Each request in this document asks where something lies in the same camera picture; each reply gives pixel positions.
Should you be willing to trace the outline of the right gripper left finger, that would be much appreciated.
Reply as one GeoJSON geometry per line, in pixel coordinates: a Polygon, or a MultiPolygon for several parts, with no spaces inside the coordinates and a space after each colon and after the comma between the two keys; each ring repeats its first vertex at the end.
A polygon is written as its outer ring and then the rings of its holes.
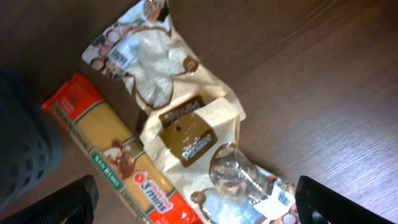
{"type": "Polygon", "coordinates": [[[1,224],[92,224],[98,199],[95,178],[86,175],[1,220],[1,224]]]}

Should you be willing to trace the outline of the Pantree mushroom bag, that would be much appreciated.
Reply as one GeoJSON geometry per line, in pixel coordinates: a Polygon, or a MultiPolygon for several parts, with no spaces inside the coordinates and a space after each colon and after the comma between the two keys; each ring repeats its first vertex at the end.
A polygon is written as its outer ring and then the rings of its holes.
{"type": "Polygon", "coordinates": [[[238,148],[239,111],[224,98],[172,123],[144,149],[204,223],[299,223],[295,185],[238,148]]]}

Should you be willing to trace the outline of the Pantree white rice bag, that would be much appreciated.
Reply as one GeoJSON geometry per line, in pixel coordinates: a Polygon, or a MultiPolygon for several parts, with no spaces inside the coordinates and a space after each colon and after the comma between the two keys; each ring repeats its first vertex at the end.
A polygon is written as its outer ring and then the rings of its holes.
{"type": "Polygon", "coordinates": [[[233,90],[200,63],[175,30],[168,1],[139,1],[82,54],[91,68],[122,80],[147,114],[141,139],[153,139],[179,117],[217,98],[246,113],[233,90]]]}

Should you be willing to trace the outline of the San Remo spaghetti packet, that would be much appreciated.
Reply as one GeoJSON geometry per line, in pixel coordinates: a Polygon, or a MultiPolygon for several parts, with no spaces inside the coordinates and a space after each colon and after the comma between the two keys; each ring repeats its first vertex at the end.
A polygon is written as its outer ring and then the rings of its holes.
{"type": "Polygon", "coordinates": [[[201,223],[84,75],[74,73],[42,109],[59,120],[140,223],[201,223]]]}

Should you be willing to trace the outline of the grey plastic lattice basket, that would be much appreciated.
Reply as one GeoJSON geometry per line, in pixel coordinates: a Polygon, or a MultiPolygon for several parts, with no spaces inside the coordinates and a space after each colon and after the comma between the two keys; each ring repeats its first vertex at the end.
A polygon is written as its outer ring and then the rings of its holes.
{"type": "Polygon", "coordinates": [[[1,72],[1,210],[63,161],[64,147],[18,75],[1,72]]]}

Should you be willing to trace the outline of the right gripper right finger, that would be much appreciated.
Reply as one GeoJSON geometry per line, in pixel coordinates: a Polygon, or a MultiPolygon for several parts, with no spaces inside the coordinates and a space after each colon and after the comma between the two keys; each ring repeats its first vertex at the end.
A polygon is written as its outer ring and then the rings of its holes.
{"type": "Polygon", "coordinates": [[[308,176],[300,176],[295,193],[301,223],[392,224],[308,176]]]}

